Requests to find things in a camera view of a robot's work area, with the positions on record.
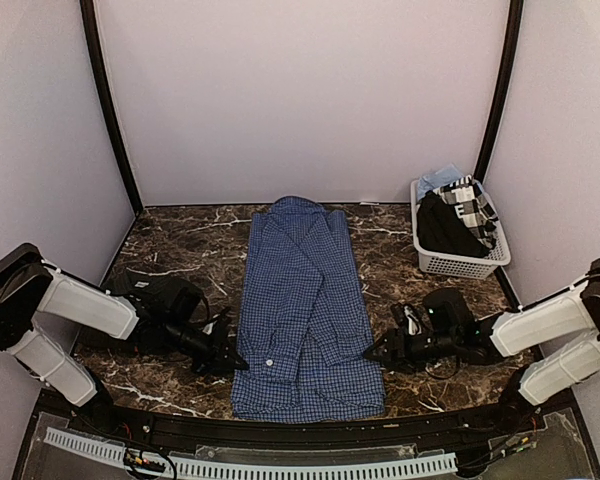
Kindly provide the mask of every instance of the laundry basket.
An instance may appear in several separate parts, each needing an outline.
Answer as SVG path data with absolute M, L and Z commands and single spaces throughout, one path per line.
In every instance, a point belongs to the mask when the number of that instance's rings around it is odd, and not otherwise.
M 511 253 L 509 252 L 509 245 L 507 244 L 507 239 L 504 236 L 504 230 L 500 222 L 496 222 L 496 236 L 498 241 L 495 248 L 491 250 L 487 257 L 464 257 L 462 255 L 431 252 L 422 248 L 418 240 L 417 213 L 420 207 L 417 204 L 417 192 L 418 181 L 416 180 L 411 183 L 411 225 L 413 228 L 413 245 L 418 251 L 420 270 L 427 273 L 438 273 L 454 277 L 484 279 L 496 268 L 509 264 Z M 484 195 L 489 203 L 493 205 L 489 195 L 486 193 Z

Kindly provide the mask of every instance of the cable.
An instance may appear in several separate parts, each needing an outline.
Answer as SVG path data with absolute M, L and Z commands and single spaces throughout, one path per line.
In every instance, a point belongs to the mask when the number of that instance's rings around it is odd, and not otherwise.
M 483 469 L 488 467 L 489 465 L 492 465 L 500 460 L 503 460 L 507 457 L 511 457 L 512 455 L 516 455 L 518 453 L 524 452 L 525 450 L 528 450 L 529 448 L 535 448 L 537 445 L 537 440 L 534 440 L 533 442 L 530 441 L 531 437 L 524 437 L 522 438 L 520 441 L 516 442 L 514 445 L 511 445 L 509 447 L 503 448 L 500 450 L 500 452 L 498 452 L 498 455 L 495 456 L 494 458 L 481 463 L 479 465 L 472 465 L 471 467 L 469 467 L 472 470 L 477 470 L 477 469 Z
M 98 427 L 96 427 L 95 425 L 93 425 L 91 423 L 91 421 L 87 420 L 87 418 L 84 417 L 83 415 L 81 415 L 80 413 L 76 412 L 75 410 L 73 411 L 73 413 L 75 413 L 76 417 L 79 418 L 85 425 L 87 425 L 92 430 L 98 432 L 103 437 L 105 437 L 105 438 L 111 438 L 111 439 L 114 439 L 114 440 L 119 440 L 119 441 L 125 443 L 125 445 L 127 443 L 129 445 L 135 445 L 135 448 L 138 448 L 140 450 L 140 458 L 142 458 L 142 452 L 144 450 L 148 450 L 150 452 L 157 453 L 171 467 L 171 472 L 173 473 L 173 477 L 171 477 L 172 480 L 178 480 L 178 472 L 176 470 L 176 464 L 173 463 L 173 460 L 171 460 L 171 458 L 169 458 L 169 456 L 166 455 L 165 453 L 163 453 L 162 450 L 160 450 L 159 448 L 154 447 L 153 445 L 149 445 L 148 443 L 138 442 L 137 440 L 132 440 L 131 438 L 118 437 L 117 435 L 113 435 L 113 434 L 110 434 L 110 433 L 105 433 L 104 431 L 100 430 Z M 127 429 L 128 434 L 129 434 L 129 437 L 131 437 L 131 430 L 129 429 L 128 425 L 127 425 L 126 429 Z
M 580 285 L 581 283 L 587 282 L 589 280 L 592 280 L 594 278 L 600 278 L 600 273 L 594 273 L 593 275 L 586 275 L 585 277 L 581 278 L 580 280 L 578 280 L 577 282 L 575 282 L 573 284 L 574 287 L 577 287 L 578 285 Z
M 73 273 L 65 272 L 60 267 L 58 267 L 57 265 L 54 265 L 51 262 L 48 262 L 43 259 L 40 261 L 40 263 L 42 264 L 43 267 L 48 268 L 49 270 L 53 270 L 54 272 L 60 273 L 60 274 L 64 275 L 65 277 L 71 278 L 72 280 L 76 280 L 79 283 L 84 283 L 85 285 L 93 288 L 94 290 L 98 290 L 99 292 L 105 293 L 105 289 L 103 289 L 102 287 L 94 285 L 93 283 L 88 282 L 88 281 L 84 280 L 83 278 L 80 278 L 77 275 L 74 275 Z
M 133 435 L 131 435 L 131 429 L 129 428 L 129 425 L 127 425 L 126 423 L 122 423 L 123 428 L 125 429 L 125 431 L 127 432 L 127 436 L 129 437 L 129 440 L 133 440 Z
M 485 453 L 484 455 L 481 455 L 480 457 L 465 463 L 464 465 L 458 465 L 458 468 L 469 468 L 469 469 L 477 469 L 480 468 L 481 465 L 479 464 L 479 462 L 487 457 L 490 457 L 493 453 L 497 452 L 498 450 L 501 450 L 503 446 L 505 446 L 513 437 L 515 437 L 518 432 L 520 431 L 520 429 L 522 428 L 522 426 L 524 425 L 524 423 L 529 420 L 529 418 L 531 418 L 531 416 L 533 415 L 533 413 L 530 413 L 528 415 L 526 415 L 522 420 L 520 420 L 520 423 L 518 424 L 518 426 L 516 427 L 516 429 L 514 430 L 514 432 L 509 435 L 507 438 L 505 438 L 504 440 L 502 440 L 500 443 L 498 443 L 498 445 L 496 445 L 495 447 L 493 447 L 491 450 L 489 450 L 487 453 Z
M 410 303 L 405 303 L 404 305 L 401 305 L 401 307 L 406 318 L 411 320 L 418 327 L 418 332 L 416 333 L 416 335 L 423 333 L 425 330 L 427 332 L 433 332 L 433 329 L 422 320 L 420 312 L 418 312 L 418 309 L 416 307 L 414 307 Z
M 533 436 L 538 433 L 538 421 L 535 416 L 531 416 L 531 423 L 533 423 Z M 460 425 L 458 427 L 454 427 L 451 430 L 460 430 L 466 433 L 490 433 L 496 430 L 496 425 L 492 425 L 490 427 L 472 427 L 470 425 Z
M 147 460 L 144 458 L 144 450 L 139 450 L 138 455 L 134 455 L 131 453 L 131 450 L 128 448 L 124 451 L 125 457 L 123 460 L 123 464 L 131 469 L 131 472 L 127 471 L 127 474 L 136 478 L 137 480 L 156 480 L 160 478 L 164 473 L 165 467 L 163 465 L 157 464 L 156 462 L 152 462 L 151 460 Z M 145 470 L 149 470 L 154 472 L 153 475 L 148 473 L 143 473 L 138 470 L 138 466 L 144 468 Z
M 433 378 L 435 380 L 449 380 L 450 378 L 455 377 L 458 374 L 458 372 L 460 371 L 460 357 L 458 355 L 456 355 L 456 368 L 454 369 L 454 371 L 451 375 L 448 375 L 446 377 L 439 377 L 438 375 L 431 373 L 429 371 L 429 369 L 426 367 L 425 367 L 424 371 L 427 372 L 427 375 L 429 375 L 431 378 Z

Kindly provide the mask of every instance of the brown marble floor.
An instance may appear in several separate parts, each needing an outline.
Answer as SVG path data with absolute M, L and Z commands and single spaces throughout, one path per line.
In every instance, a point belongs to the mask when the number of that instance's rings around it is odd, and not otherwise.
M 149 208 L 139 217 L 112 270 L 153 275 L 178 274 L 204 289 L 217 313 L 240 311 L 250 219 L 266 206 Z M 457 287 L 478 318 L 502 310 L 506 300 L 498 282 L 428 275 L 418 267 L 411 242 L 408 205 L 330 205 L 345 210 L 364 299 L 375 335 L 393 326 L 389 306 L 419 305 L 431 290 Z M 133 357 L 78 344 L 75 356 L 105 383 L 116 404 L 163 413 L 232 418 L 231 378 L 198 377 L 179 354 Z M 426 373 L 385 372 L 387 417 L 459 410 L 497 401 L 511 373 L 530 363 L 530 352 L 496 366 L 463 365 L 453 378 L 437 381 Z M 432 366 L 451 373 L 452 362 Z

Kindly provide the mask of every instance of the light blue cloth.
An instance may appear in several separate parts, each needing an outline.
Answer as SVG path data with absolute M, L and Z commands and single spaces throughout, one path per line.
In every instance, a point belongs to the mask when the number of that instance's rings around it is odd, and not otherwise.
M 447 165 L 435 173 L 423 175 L 418 180 L 418 202 L 424 198 L 428 191 L 449 185 L 464 176 L 464 173 L 458 170 L 453 164 Z
M 242 295 L 236 417 L 285 423 L 384 412 L 373 343 L 344 212 L 298 197 L 253 216 Z

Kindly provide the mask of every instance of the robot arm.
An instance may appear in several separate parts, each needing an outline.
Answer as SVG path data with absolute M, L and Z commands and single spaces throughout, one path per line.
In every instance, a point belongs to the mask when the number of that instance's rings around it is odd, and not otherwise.
M 189 323 L 200 300 L 196 287 L 175 278 L 162 279 L 153 289 L 148 282 L 140 286 L 147 291 L 130 287 L 122 295 L 102 292 L 46 262 L 35 246 L 23 244 L 0 261 L 0 350 L 77 407 L 102 400 L 98 397 L 105 397 L 106 403 L 108 394 L 97 378 L 45 335 L 33 319 L 35 312 L 65 317 L 120 341 L 143 329 L 161 332 L 163 343 L 191 356 L 192 368 L 199 373 L 218 365 L 248 368 L 227 342 L 226 310 L 214 319 L 211 333 Z
M 522 397 L 527 409 L 600 371 L 600 259 L 573 285 L 518 312 L 476 321 L 457 289 L 436 290 L 423 304 L 431 321 L 429 331 L 414 335 L 412 325 L 423 325 L 415 310 L 394 306 L 399 328 L 382 335 L 365 357 L 406 373 L 421 371 L 428 361 L 451 355 L 469 364 L 487 365 L 548 340 L 582 332 L 553 355 L 512 377 L 513 387 L 508 390 Z M 511 395 L 503 395 L 501 400 L 510 400 Z

